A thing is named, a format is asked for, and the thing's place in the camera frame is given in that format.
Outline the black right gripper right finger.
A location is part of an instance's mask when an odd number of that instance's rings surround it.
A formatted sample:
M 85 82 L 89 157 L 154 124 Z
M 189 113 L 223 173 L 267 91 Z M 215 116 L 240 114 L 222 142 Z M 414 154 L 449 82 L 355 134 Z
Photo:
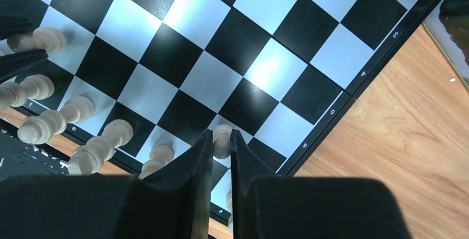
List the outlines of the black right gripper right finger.
M 380 180 L 280 176 L 230 135 L 235 238 L 411 238 Z

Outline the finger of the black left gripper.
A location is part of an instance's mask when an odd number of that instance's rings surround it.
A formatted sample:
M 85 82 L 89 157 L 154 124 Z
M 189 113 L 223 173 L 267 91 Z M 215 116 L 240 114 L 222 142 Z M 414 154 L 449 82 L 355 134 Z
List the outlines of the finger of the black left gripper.
M 32 22 L 23 15 L 1 14 L 1 40 L 15 34 L 29 32 Z
M 1 82 L 11 79 L 22 71 L 46 60 L 48 54 L 44 49 L 24 51 L 1 56 Z

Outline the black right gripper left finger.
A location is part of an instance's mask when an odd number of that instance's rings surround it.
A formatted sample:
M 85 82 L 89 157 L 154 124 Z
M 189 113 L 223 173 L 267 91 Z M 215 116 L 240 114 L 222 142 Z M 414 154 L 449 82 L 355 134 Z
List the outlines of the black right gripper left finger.
M 208 238 L 213 132 L 151 175 L 24 175 L 1 183 L 2 238 Z

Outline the white chess piece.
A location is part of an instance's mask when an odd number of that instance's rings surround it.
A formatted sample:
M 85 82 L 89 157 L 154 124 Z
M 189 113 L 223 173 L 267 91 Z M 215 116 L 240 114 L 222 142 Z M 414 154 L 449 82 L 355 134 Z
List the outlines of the white chess piece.
M 86 144 L 77 147 L 68 164 L 70 175 L 91 175 L 100 171 L 104 162 L 111 159 L 115 149 L 127 144 L 133 137 L 131 124 L 116 119 L 105 126 L 100 136 L 90 138 Z

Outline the black white chess board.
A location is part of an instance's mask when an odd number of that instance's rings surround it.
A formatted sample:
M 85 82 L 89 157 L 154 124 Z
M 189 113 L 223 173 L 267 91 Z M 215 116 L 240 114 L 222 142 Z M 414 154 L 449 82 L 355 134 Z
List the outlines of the black white chess board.
M 88 97 L 68 124 L 82 145 L 115 119 L 133 138 L 111 161 L 139 173 L 155 144 L 182 155 L 227 124 L 293 175 L 438 0 L 1 0 L 1 13 L 54 27 L 66 48 L 14 76 L 55 85 L 30 115 Z

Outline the yellow metal tin box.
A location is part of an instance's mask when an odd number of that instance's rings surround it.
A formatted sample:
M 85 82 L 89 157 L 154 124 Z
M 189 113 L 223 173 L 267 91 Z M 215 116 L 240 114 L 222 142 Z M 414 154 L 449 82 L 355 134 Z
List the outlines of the yellow metal tin box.
M 441 0 L 424 28 L 468 88 L 468 0 Z

